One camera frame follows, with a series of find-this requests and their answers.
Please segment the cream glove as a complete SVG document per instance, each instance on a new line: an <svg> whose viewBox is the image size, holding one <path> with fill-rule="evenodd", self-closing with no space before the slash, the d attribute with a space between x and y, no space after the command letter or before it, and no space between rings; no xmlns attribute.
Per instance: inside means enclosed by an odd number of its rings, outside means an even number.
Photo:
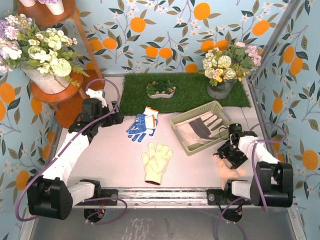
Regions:
<svg viewBox="0 0 320 240"><path fill-rule="evenodd" d="M148 184L159 186L162 175L166 170L169 160L173 156L173 150L159 142L156 146L150 142L148 152L142 153L142 161L145 172L144 181Z"/></svg>
<svg viewBox="0 0 320 240"><path fill-rule="evenodd" d="M218 154L213 155L216 160L217 171L221 180L221 189L224 190L228 180L238 180L247 175L244 168L231 169L233 166L226 158L220 158Z"/></svg>

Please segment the green plastic storage basket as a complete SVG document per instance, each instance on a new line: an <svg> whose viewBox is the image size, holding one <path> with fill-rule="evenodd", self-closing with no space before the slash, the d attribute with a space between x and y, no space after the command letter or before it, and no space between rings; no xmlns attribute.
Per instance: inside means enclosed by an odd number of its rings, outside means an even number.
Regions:
<svg viewBox="0 0 320 240"><path fill-rule="evenodd" d="M171 128L187 156L228 139L230 116L216 100L174 116Z"/></svg>

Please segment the grey striped canvas glove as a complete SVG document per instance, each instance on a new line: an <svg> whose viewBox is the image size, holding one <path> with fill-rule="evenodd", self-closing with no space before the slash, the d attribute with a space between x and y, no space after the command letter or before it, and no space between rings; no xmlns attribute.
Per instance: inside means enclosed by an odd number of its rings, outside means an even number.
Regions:
<svg viewBox="0 0 320 240"><path fill-rule="evenodd" d="M225 130L223 119L207 111L199 116L177 123L175 128L187 147L195 144L205 145L219 139L220 129Z"/></svg>

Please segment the blue white knit gloves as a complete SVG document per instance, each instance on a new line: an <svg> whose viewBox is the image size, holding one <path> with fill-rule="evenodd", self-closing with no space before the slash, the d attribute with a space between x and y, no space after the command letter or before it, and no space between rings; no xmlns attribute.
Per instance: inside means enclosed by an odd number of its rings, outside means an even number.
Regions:
<svg viewBox="0 0 320 240"><path fill-rule="evenodd" d="M134 123L126 130L128 138L141 143L148 135L153 137L159 124L159 111L146 106L143 113L138 113Z"/></svg>

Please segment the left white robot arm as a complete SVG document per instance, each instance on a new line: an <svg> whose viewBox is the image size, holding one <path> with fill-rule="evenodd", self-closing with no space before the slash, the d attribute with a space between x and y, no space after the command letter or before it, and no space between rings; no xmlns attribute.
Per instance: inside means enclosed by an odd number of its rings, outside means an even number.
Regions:
<svg viewBox="0 0 320 240"><path fill-rule="evenodd" d="M120 201L117 193L103 196L98 180L82 179L72 186L67 185L78 159L99 129L113 124L105 92L89 88L86 94L89 97L82 102L82 112L69 127L58 153L39 176L27 182L28 211L33 218L65 220L80 203L110 201L115 205Z"/></svg>

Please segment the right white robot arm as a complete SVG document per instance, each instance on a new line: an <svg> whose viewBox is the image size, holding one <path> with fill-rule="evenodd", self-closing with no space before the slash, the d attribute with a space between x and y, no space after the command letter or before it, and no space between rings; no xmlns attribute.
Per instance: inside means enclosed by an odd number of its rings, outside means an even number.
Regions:
<svg viewBox="0 0 320 240"><path fill-rule="evenodd" d="M226 142L214 157L222 190L254 206L289 208L293 204L293 168L275 158L266 141L239 123L230 124Z"/></svg>

